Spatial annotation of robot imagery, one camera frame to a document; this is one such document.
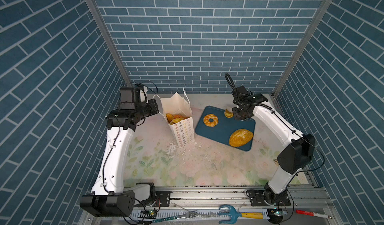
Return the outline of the ring donut bread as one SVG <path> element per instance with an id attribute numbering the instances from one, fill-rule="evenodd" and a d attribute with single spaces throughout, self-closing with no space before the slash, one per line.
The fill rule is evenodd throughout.
<path id="1" fill-rule="evenodd" d="M 203 118 L 203 123 L 208 127 L 215 127 L 219 123 L 219 119 L 214 114 L 208 114 Z"/>

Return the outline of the triangular toast slice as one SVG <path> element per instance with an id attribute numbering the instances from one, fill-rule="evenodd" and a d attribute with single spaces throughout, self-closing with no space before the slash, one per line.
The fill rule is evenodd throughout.
<path id="1" fill-rule="evenodd" d="M 167 118 L 168 123 L 170 124 L 171 121 L 174 119 L 174 116 L 172 114 L 170 114 L 170 113 L 167 113 L 166 114 L 166 118 Z"/>

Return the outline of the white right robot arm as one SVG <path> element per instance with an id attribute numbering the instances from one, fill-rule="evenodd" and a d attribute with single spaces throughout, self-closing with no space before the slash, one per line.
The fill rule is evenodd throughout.
<path id="1" fill-rule="evenodd" d="M 277 157 L 278 168 L 265 185 L 264 199 L 275 205 L 288 196 L 287 186 L 312 160 L 316 140 L 305 135 L 282 117 L 262 94 L 252 94 L 244 86 L 232 87 L 232 109 L 236 120 L 259 118 L 279 139 L 283 150 Z"/>

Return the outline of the large sesame bread loaf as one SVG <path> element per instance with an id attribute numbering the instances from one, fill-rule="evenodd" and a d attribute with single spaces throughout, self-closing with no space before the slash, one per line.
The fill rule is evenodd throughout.
<path id="1" fill-rule="evenodd" d="M 239 129 L 230 136 L 229 145 L 232 147 L 241 147 L 250 142 L 253 137 L 253 132 L 246 129 Z"/>

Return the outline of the small round muffin bread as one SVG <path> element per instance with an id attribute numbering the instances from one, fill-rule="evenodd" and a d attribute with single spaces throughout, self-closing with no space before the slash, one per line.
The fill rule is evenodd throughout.
<path id="1" fill-rule="evenodd" d="M 225 110 L 225 117 L 227 117 L 227 118 L 233 118 L 233 116 L 234 116 L 234 114 L 233 114 L 232 111 L 230 111 L 230 110 L 228 110 L 228 109 Z"/>

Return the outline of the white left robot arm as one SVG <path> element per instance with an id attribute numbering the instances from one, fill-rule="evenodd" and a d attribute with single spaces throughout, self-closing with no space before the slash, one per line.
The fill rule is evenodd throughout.
<path id="1" fill-rule="evenodd" d="M 155 200 L 153 183 L 124 187 L 124 169 L 137 124 L 159 113 L 156 100 L 135 109 L 113 110 L 107 116 L 107 140 L 101 167 L 91 193 L 80 199 L 82 209 L 95 217 L 128 217 L 136 204 Z"/>

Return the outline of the white paper bag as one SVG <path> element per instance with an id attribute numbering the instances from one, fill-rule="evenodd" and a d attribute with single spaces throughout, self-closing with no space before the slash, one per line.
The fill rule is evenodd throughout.
<path id="1" fill-rule="evenodd" d="M 183 94 L 175 93 L 170 98 L 161 98 L 159 95 L 154 95 L 153 98 L 158 98 L 161 103 L 160 114 L 164 117 L 168 127 L 178 146 L 183 147 L 195 142 L 195 132 L 193 123 L 193 112 L 191 109 L 190 100 L 183 89 Z M 170 125 L 167 121 L 166 114 L 170 113 L 174 117 L 185 117 L 185 120 Z"/>

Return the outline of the long croissant bread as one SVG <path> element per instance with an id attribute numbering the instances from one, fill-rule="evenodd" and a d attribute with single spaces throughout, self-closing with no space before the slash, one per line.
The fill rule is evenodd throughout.
<path id="1" fill-rule="evenodd" d="M 174 117 L 173 120 L 170 121 L 170 125 L 177 124 L 183 120 L 185 120 L 185 117 Z"/>

